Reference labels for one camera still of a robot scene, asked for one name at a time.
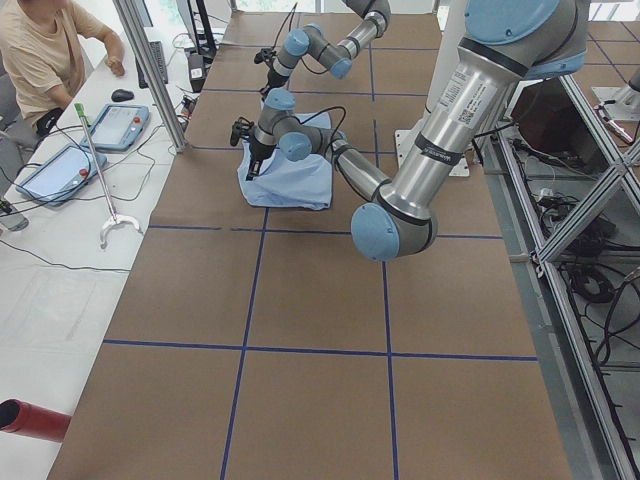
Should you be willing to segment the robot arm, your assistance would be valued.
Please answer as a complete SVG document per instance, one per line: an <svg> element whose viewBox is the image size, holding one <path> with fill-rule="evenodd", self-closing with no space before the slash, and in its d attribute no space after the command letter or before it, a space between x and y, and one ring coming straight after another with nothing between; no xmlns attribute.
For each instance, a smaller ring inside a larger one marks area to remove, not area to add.
<svg viewBox="0 0 640 480"><path fill-rule="evenodd" d="M335 78L344 78L360 52L374 39L381 38L390 25L391 9L384 0L346 0L344 4L356 13L362 22L337 45L331 44L317 24L307 24L291 30L279 51L262 49L254 58L255 63L269 66L267 83L260 90L263 100L268 93L283 87L297 64L311 56Z"/></svg>
<svg viewBox="0 0 640 480"><path fill-rule="evenodd" d="M302 123L285 85L297 64L311 56L333 76L344 77L354 59L391 22L385 1L353 1L360 24L338 44L309 24L291 31L268 59L259 118L238 119L231 142L249 144L248 177L259 175L275 151L291 161L319 154L363 199L351 220L352 240L365 257L389 261L424 251L437 233L430 205L508 88L523 80L578 71L586 57L589 5L585 1L471 1L458 64L394 177L371 164L345 135Z"/></svg>

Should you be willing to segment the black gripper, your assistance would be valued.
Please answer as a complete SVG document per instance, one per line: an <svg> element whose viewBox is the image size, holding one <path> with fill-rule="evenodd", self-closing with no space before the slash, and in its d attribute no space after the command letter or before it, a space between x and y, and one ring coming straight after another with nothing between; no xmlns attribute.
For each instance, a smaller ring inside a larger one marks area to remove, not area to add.
<svg viewBox="0 0 640 480"><path fill-rule="evenodd" d="M260 89L261 99L265 100L270 91L285 86L287 82L287 75L281 75L275 70L269 70L267 74L267 83Z"/></svg>
<svg viewBox="0 0 640 480"><path fill-rule="evenodd" d="M253 139L249 142L249 167L246 174L246 180L252 181L260 175L262 163L268 160L273 154L273 146L266 145Z"/></svg>

